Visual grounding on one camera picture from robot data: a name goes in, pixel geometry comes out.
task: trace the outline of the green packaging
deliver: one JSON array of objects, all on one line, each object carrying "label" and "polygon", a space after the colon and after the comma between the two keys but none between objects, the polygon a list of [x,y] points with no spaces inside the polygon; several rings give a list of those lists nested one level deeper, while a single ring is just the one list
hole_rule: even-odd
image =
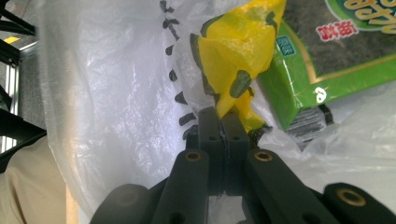
[{"label": "green packaging", "polygon": [[396,79],[396,1],[288,0],[258,76],[287,130],[307,108]]}]

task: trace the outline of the white label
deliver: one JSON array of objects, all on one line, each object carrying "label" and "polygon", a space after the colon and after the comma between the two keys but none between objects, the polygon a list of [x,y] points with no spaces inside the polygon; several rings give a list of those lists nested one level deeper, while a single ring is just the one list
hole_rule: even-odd
[{"label": "white label", "polygon": [[326,100],[327,92],[325,90],[323,90],[321,87],[317,87],[315,89],[315,93],[317,94],[318,104],[321,104]]}]

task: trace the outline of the transparent plastic bag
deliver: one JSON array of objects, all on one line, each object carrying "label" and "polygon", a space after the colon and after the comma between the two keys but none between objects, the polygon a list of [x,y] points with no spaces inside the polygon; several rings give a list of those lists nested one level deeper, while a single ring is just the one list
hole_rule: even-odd
[{"label": "transparent plastic bag", "polygon": [[167,50],[248,0],[42,0],[41,88],[49,145],[73,197],[91,217],[114,188],[166,178],[185,148]]}]

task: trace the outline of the yellow object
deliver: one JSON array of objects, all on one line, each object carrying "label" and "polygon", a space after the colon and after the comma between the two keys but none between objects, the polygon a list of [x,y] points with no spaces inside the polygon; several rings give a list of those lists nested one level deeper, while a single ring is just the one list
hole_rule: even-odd
[{"label": "yellow object", "polygon": [[6,42],[8,44],[12,44],[12,43],[14,43],[14,42],[16,42],[18,40],[20,40],[20,39],[15,37],[15,36],[12,36],[12,37],[9,37],[9,38],[5,39],[4,42]]},{"label": "yellow object", "polygon": [[285,5],[285,0],[253,0],[206,22],[202,36],[191,35],[206,94],[219,97],[221,118],[234,106],[247,132],[264,124],[250,108],[249,85],[270,65]]}]

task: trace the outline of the beige surface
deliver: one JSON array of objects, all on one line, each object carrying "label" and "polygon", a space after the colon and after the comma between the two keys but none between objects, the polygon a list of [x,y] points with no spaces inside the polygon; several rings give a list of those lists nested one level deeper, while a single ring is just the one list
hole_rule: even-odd
[{"label": "beige surface", "polygon": [[77,204],[52,157],[47,137],[18,151],[0,175],[0,222],[78,223]]}]

